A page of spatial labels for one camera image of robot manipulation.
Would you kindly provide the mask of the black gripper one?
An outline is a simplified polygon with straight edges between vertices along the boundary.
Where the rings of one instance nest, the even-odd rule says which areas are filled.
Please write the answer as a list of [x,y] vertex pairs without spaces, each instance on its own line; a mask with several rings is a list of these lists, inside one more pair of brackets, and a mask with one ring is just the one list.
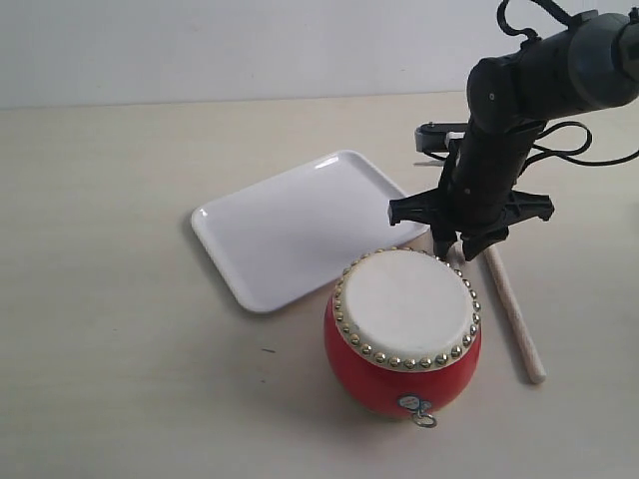
[[450,139],[437,187],[388,206],[393,226],[410,221],[431,226],[433,253],[447,259],[461,234],[462,253],[472,261],[507,239],[510,226],[548,221],[554,205],[545,195],[518,192],[515,184],[546,123],[526,122],[502,134],[488,134],[469,121],[462,138]]

